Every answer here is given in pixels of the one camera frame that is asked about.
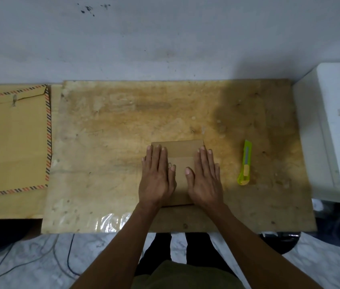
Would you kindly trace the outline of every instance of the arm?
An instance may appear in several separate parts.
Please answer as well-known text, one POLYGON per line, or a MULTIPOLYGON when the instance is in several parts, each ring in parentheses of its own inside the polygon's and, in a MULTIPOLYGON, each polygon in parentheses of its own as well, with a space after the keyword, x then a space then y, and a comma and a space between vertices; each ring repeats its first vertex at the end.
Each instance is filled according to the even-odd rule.
POLYGON ((211 150, 201 147, 195 156, 195 172, 187 168, 185 173, 191 199, 214 222, 253 289, 321 288, 231 213, 224 204, 220 168, 211 150))
POLYGON ((139 203, 131 217, 71 288, 131 288, 148 229, 162 203, 175 189, 175 166, 167 167, 167 150, 147 147, 142 158, 139 203))

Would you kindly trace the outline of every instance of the person's right arm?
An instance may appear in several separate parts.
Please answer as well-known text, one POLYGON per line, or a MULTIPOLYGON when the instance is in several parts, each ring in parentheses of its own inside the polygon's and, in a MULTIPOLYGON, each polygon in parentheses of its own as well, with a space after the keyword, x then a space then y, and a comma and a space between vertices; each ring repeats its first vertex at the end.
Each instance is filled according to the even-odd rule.
POLYGON ((201 147, 196 152, 194 169, 185 170, 189 195, 214 222, 253 289, 321 288, 231 213, 224 204, 220 168, 211 150, 201 147))

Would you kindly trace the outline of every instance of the striped envelope border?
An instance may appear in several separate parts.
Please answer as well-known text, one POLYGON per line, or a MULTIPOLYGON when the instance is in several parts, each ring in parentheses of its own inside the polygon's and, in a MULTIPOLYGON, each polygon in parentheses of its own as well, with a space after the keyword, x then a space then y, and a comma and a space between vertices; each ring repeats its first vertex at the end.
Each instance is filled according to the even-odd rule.
MULTIPOLYGON (((48 90, 48 85, 42 84, 42 85, 37 85, 37 86, 9 91, 9 92, 1 92, 0 96, 20 93, 20 92, 27 92, 27 91, 40 88, 40 87, 45 87, 44 97, 45 97, 45 107, 47 110, 47 166, 45 168, 45 179, 49 181, 49 175, 50 175, 50 170, 51 170, 51 160, 52 160, 52 125, 51 125, 51 99, 50 99, 50 93, 48 90)), ((16 188, 16 189, 7 189, 5 191, 0 191, 0 196, 3 194, 19 193, 21 191, 31 191, 33 189, 43 189, 46 187, 48 187, 48 184, 42 184, 38 186, 26 186, 24 188, 16 188)))

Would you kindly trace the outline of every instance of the envelope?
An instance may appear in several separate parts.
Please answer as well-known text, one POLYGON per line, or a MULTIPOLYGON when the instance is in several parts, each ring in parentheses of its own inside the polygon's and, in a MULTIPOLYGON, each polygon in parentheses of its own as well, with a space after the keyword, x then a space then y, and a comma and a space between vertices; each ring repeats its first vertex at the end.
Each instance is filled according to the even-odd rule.
POLYGON ((48 186, 51 131, 47 85, 0 85, 0 196, 48 186))
POLYGON ((164 206, 190 205, 193 201, 188 194, 185 168, 190 167, 194 170, 194 155, 198 148, 203 146, 203 140, 153 142, 153 146, 158 144, 167 148, 168 165, 176 165, 175 181, 177 187, 170 199, 164 206))

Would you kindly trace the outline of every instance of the green utility knife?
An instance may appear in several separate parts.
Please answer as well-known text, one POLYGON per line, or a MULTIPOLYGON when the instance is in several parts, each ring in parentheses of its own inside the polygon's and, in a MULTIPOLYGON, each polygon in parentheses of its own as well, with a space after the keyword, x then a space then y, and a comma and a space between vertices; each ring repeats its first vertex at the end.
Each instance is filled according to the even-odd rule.
POLYGON ((252 154, 252 143, 245 140, 244 157, 242 159, 241 173, 238 176, 238 184, 244 186, 250 181, 250 156, 252 154))

